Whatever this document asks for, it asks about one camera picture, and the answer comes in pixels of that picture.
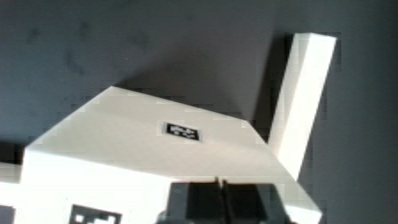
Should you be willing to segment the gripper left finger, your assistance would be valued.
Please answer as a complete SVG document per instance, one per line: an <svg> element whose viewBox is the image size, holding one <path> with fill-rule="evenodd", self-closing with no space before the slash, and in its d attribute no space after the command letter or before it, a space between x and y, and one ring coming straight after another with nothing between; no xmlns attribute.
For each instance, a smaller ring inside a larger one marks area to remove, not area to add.
<svg viewBox="0 0 398 224"><path fill-rule="evenodd" d="M217 182L175 182L157 224L224 224Z"/></svg>

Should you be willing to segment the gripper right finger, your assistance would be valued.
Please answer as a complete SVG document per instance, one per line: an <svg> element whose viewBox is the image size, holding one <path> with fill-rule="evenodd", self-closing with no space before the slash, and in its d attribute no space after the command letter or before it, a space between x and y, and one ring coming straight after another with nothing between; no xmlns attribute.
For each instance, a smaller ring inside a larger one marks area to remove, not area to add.
<svg viewBox="0 0 398 224"><path fill-rule="evenodd" d="M224 184L228 224L294 224L276 185Z"/></svg>

